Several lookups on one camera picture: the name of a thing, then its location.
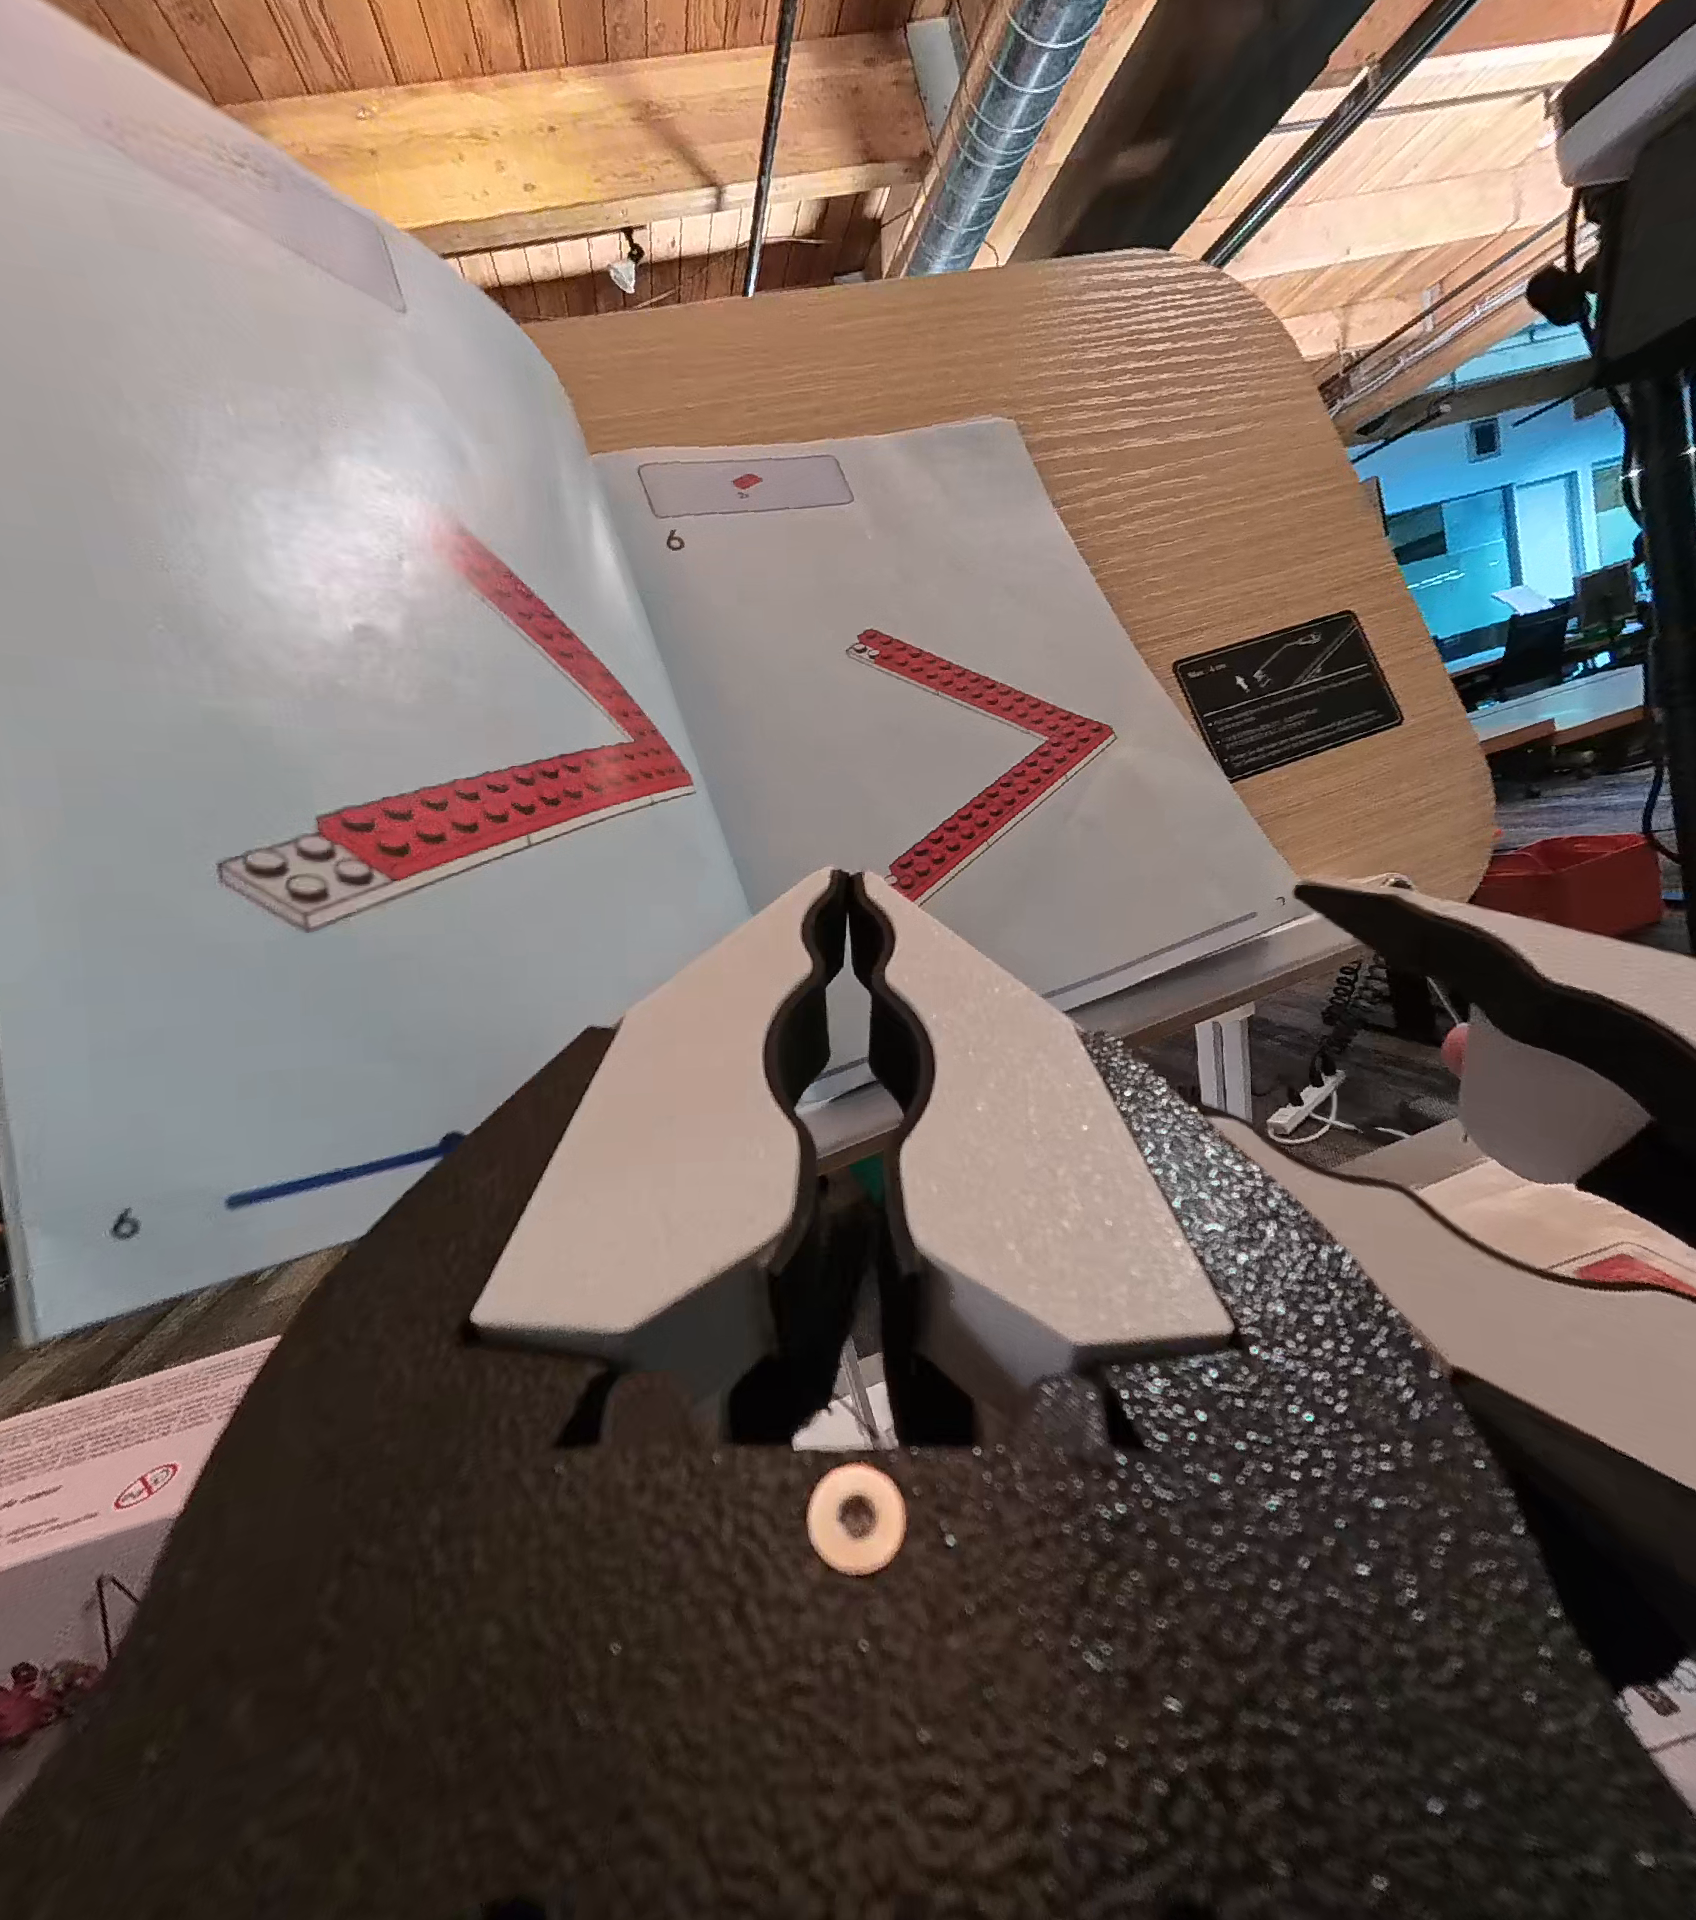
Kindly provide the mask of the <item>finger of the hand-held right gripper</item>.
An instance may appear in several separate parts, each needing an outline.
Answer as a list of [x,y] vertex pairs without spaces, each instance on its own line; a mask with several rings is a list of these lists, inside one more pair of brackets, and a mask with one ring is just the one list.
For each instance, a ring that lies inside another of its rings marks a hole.
[[1378,880],[1306,879],[1295,897],[1476,1024],[1601,1078],[1696,1160],[1696,959]]
[[1412,1327],[1532,1524],[1612,1688],[1696,1659],[1696,1309],[1585,1300],[1484,1253],[1409,1192],[1219,1134],[1300,1202]]

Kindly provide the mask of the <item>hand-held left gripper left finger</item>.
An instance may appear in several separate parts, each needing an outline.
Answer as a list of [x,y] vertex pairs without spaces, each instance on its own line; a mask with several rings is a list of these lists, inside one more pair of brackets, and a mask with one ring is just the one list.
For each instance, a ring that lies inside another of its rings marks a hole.
[[805,1236],[796,1117],[829,1063],[847,877],[817,870],[637,1000],[470,1313],[485,1344],[671,1377],[724,1400],[778,1347]]

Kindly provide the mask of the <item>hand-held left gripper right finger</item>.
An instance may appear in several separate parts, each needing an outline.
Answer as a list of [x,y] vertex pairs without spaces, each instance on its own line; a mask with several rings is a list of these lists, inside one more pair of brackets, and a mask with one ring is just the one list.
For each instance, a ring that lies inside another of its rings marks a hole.
[[1235,1323],[1076,1023],[876,874],[851,879],[897,1425],[1017,1415],[1044,1381],[1224,1353]]

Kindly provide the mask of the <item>lego instruction booklet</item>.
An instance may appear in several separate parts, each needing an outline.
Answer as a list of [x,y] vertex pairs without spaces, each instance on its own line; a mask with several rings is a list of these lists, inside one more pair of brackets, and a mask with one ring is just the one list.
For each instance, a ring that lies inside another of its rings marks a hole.
[[353,1240],[823,867],[1059,1010],[1308,914],[1009,420],[593,457],[448,266],[0,4],[21,1333]]

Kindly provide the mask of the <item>white lego box flower print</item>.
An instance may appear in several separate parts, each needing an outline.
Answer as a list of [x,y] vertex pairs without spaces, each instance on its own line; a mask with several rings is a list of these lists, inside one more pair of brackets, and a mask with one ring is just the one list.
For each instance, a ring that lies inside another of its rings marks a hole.
[[0,1820],[68,1741],[274,1339],[0,1423]]

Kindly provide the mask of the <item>red storage bin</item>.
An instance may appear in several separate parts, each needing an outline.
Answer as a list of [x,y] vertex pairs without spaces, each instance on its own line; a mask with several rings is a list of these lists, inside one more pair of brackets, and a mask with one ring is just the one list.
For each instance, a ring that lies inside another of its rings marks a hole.
[[1606,938],[1663,916],[1662,862],[1638,833],[1546,837],[1494,852],[1474,906]]

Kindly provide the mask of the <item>black light stand pole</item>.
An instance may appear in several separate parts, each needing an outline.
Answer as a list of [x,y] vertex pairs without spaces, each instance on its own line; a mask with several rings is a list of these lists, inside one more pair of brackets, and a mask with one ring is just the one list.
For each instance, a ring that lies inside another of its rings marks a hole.
[[1683,927],[1696,956],[1696,469],[1674,373],[1628,385],[1628,443],[1652,590],[1652,692],[1660,713]]

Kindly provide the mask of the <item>black label sticker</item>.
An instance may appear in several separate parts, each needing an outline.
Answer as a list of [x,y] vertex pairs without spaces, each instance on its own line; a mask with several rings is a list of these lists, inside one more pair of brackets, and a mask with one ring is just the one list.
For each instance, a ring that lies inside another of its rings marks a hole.
[[1172,672],[1196,733],[1232,785],[1405,724],[1352,611],[1190,655]]

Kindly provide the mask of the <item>light wooden board stand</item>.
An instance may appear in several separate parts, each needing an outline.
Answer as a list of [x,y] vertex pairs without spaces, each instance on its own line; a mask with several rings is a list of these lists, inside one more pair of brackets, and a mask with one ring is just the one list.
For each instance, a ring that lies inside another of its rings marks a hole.
[[1400,713],[1244,783],[1301,879],[1468,901],[1494,791],[1448,670],[1285,329],[1167,253],[656,304],[523,325],[593,453],[1012,420],[1174,698],[1174,666],[1352,612]]

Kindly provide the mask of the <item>silver ventilation duct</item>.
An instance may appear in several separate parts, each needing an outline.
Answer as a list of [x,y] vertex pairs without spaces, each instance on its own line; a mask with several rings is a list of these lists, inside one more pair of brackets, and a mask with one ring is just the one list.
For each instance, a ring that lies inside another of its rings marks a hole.
[[1104,2],[992,4],[886,276],[976,264],[1104,13]]

